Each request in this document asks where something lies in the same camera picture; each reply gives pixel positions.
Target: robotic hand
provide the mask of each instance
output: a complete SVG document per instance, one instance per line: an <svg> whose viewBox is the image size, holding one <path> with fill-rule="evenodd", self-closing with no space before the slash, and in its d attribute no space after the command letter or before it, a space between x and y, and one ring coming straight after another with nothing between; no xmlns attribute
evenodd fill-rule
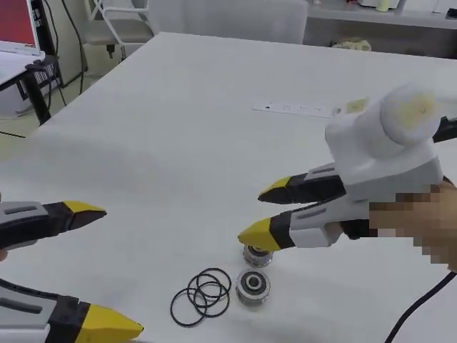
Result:
<svg viewBox="0 0 457 343"><path fill-rule="evenodd" d="M325 137L334 163L275 182L258 198L308 204L256 222L238 240L267 252L329 247L341 233L376 236L368 225L370 202L394 202L399 193L423 193L443 173L433 145L441 118L433 92L419 84L399 87L362 111L340 111ZM326 226L339 222L341 228Z"/></svg>
<svg viewBox="0 0 457 343"><path fill-rule="evenodd" d="M82 202L2 202L0 249L27 247L105 215ZM112 309L0 279L1 343L117 343L142 331L140 324Z"/></svg>

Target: red screen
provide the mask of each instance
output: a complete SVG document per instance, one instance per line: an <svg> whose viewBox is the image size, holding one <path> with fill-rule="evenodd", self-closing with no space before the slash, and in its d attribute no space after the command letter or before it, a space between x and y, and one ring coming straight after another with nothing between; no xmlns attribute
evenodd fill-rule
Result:
<svg viewBox="0 0 457 343"><path fill-rule="evenodd" d="M0 41L35 45L27 0L0 0Z"/></svg>

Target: laptop screen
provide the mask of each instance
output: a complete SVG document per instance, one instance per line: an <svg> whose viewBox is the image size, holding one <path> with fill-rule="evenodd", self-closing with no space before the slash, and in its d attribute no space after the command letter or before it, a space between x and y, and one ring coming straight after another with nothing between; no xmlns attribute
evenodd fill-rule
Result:
<svg viewBox="0 0 457 343"><path fill-rule="evenodd" d="M39 54L30 0L0 0L0 50Z"/></svg>

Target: metal bearing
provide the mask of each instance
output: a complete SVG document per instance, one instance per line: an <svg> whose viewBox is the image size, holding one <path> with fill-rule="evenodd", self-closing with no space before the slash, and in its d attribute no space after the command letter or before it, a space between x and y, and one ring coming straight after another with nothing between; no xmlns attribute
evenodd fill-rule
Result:
<svg viewBox="0 0 457 343"><path fill-rule="evenodd" d="M261 305L270 294L270 280L256 269L247 269L238 275L236 294L246 306Z"/></svg>
<svg viewBox="0 0 457 343"><path fill-rule="evenodd" d="M273 259L273 252L266 252L255 247L245 245L243 249L243 256L251 267L263 268L270 264Z"/></svg>

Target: shelf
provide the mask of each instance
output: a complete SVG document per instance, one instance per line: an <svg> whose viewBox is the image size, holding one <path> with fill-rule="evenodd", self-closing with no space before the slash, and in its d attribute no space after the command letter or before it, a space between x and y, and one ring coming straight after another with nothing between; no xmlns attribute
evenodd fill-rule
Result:
<svg viewBox="0 0 457 343"><path fill-rule="evenodd" d="M391 9L378 12L372 7L348 4L345 0L321 0L322 4L310 4L309 18L363 21L404 26L433 27L437 29L457 29L457 19L447 18L444 13L428 13Z"/></svg>

